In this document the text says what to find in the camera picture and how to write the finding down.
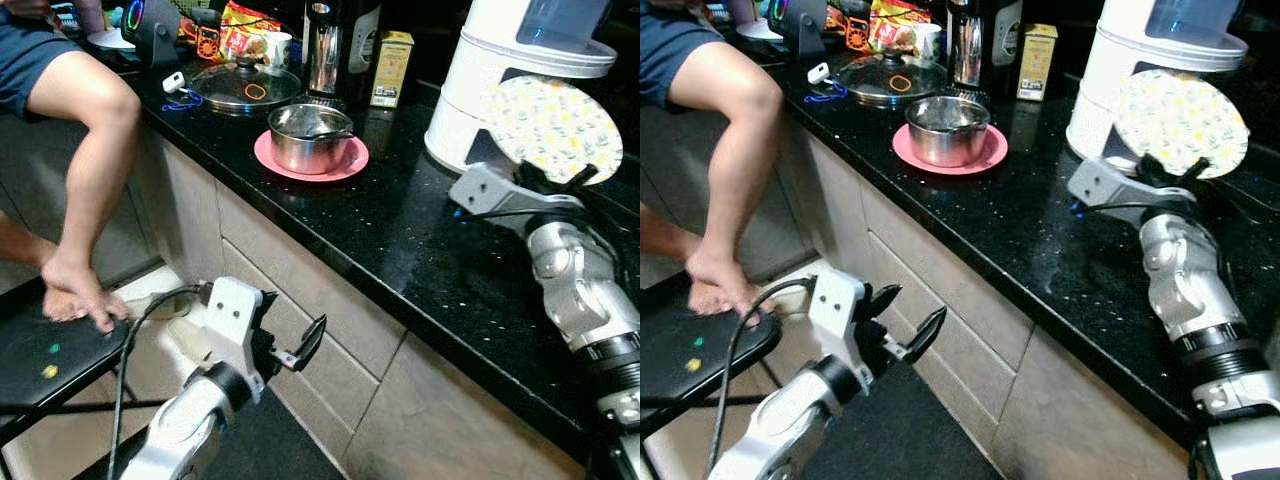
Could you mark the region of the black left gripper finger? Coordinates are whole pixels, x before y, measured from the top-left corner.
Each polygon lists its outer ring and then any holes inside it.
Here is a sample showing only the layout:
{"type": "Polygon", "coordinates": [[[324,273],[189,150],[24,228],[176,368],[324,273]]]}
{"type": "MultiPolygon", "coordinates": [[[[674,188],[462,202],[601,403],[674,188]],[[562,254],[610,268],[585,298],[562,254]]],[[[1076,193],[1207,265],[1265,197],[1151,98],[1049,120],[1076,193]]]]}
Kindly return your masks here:
{"type": "Polygon", "coordinates": [[[296,352],[276,349],[276,362],[282,367],[294,372],[305,370],[323,343],[326,323],[326,315],[314,320],[305,330],[301,344],[296,352]]]}
{"type": "Polygon", "coordinates": [[[865,320],[870,321],[872,319],[881,316],[891,306],[901,289],[902,287],[900,284],[888,284],[876,291],[867,301],[865,320]]]}
{"type": "Polygon", "coordinates": [[[904,346],[896,340],[887,340],[887,351],[897,360],[905,364],[915,364],[936,342],[942,326],[945,325],[945,319],[947,317],[947,308],[941,307],[932,312],[922,325],[922,329],[904,346]]]}

